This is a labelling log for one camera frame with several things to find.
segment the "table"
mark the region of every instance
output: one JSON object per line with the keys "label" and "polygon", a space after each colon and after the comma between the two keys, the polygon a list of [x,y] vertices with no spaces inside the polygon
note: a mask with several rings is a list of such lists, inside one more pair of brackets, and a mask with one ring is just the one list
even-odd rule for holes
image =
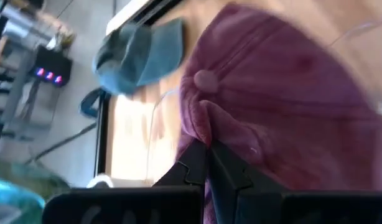
{"label": "table", "polygon": [[[102,146],[106,148],[103,156],[105,173],[120,179],[156,181],[170,168],[180,131],[179,99],[176,94],[166,98],[161,108],[155,111],[154,120],[157,125],[151,126],[155,103],[164,93],[178,88],[198,37],[228,2],[183,0],[157,22],[160,24],[179,16],[185,18],[185,59],[179,69],[159,83],[141,88],[132,98],[113,96],[109,105],[105,105],[108,120],[101,124],[106,128],[106,145]],[[367,29],[361,25],[367,25],[370,21],[382,23],[382,0],[234,2],[265,9],[300,28],[338,58],[351,71],[352,78],[362,89],[382,101],[382,26],[374,32],[359,35]],[[118,13],[118,17],[110,21],[107,33],[126,22],[145,3],[147,0],[132,0]],[[149,142],[151,133],[158,138]]]}

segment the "blue object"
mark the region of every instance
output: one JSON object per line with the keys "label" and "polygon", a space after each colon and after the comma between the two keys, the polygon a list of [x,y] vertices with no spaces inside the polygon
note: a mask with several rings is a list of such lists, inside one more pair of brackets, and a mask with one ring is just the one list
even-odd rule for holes
{"label": "blue object", "polygon": [[132,95],[174,71],[183,56],[183,20],[150,28],[127,23],[110,33],[93,61],[102,88]]}

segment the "maroon baseball cap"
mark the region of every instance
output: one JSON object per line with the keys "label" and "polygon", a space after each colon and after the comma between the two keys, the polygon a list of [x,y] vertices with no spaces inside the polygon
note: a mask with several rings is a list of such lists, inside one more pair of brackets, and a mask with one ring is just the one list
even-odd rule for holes
{"label": "maroon baseball cap", "polygon": [[290,189],[382,190],[382,117],[334,58],[266,12],[219,12],[190,57],[180,107],[179,155],[193,138],[217,139]]}

